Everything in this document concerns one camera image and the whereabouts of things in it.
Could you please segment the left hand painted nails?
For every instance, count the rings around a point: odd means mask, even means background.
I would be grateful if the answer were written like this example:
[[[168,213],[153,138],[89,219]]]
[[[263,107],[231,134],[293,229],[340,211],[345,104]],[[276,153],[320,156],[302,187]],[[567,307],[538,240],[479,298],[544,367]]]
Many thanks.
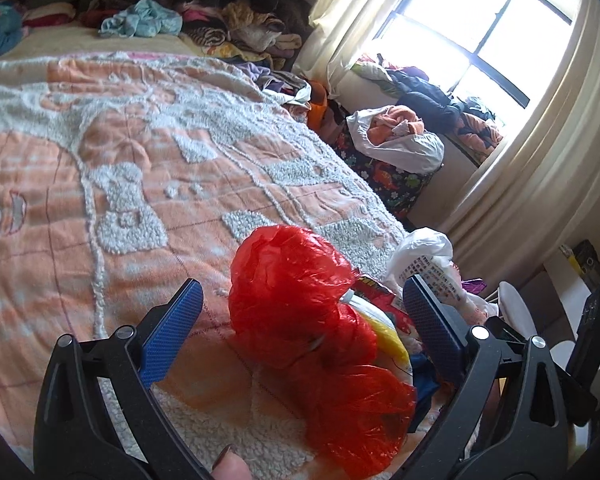
[[[211,471],[214,480],[252,480],[247,463],[236,454],[230,445],[222,449]]]

